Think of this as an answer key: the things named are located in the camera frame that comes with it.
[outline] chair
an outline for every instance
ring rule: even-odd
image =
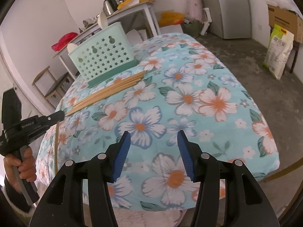
[[[59,89],[61,89],[64,93],[66,93],[66,91],[62,88],[62,84],[64,82],[69,83],[69,79],[73,79],[70,74],[67,72],[65,74],[63,74],[58,80],[55,79],[55,77],[51,74],[51,72],[49,71],[49,67],[47,66],[42,72],[40,72],[34,79],[34,81],[32,82],[32,86],[35,86],[35,88],[37,89],[37,91],[44,97],[44,99],[51,104],[54,108],[56,108],[50,101],[49,98],[54,96],[54,95],[58,95],[61,98],[63,98],[63,96],[58,92]],[[39,81],[39,79],[45,74],[48,73],[51,78],[55,81],[54,84],[52,85],[52,87],[49,89],[49,91],[44,95],[41,90],[37,87],[36,83]]]

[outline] refrigerator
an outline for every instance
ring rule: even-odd
[[[203,0],[212,17],[210,32],[224,39],[251,38],[249,0]]]

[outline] white table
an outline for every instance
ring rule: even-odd
[[[157,22],[157,19],[156,19],[156,15],[155,15],[155,12],[154,12],[152,6],[153,6],[152,2],[141,2],[141,3],[135,4],[135,5],[130,6],[130,7],[126,7],[126,8],[122,7],[121,9],[117,10],[115,13],[113,13],[112,15],[107,17],[108,24],[112,24],[112,23],[118,21],[119,19],[121,19],[121,18],[123,18],[127,15],[134,14],[134,17],[131,20],[131,24],[128,27],[128,28],[130,28],[132,26],[132,24],[134,23],[134,21],[135,21],[136,13],[137,12],[144,12],[144,14],[146,16],[146,19],[148,21],[148,24],[151,28],[151,32],[152,32],[153,36],[155,37],[157,35],[160,35],[161,34],[160,28],[159,28],[159,25],[158,25],[158,22]],[[98,26],[98,24],[96,23],[96,24],[92,25],[91,27],[89,27],[87,30],[83,31],[77,37],[75,37],[71,41],[71,43],[79,45],[80,41],[82,39],[90,36],[92,33],[98,32],[98,31],[101,31],[101,29]],[[66,47],[67,47],[67,45],[64,48],[62,48],[59,52],[57,52],[54,55],[53,58],[55,58],[56,56],[59,56],[59,59],[61,60],[62,64],[67,69],[67,71],[69,72],[71,77],[73,79],[76,79],[75,74],[73,74],[71,72],[71,70],[67,67],[67,65],[64,62],[63,57],[62,57],[62,55],[67,52]]]

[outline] stainless steel kettle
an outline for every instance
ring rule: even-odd
[[[103,12],[106,16],[113,14],[118,10],[118,4],[116,0],[105,0],[103,3]]]

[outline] plastic basket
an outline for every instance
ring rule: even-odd
[[[116,22],[80,44],[69,57],[89,88],[138,65],[121,22]]]

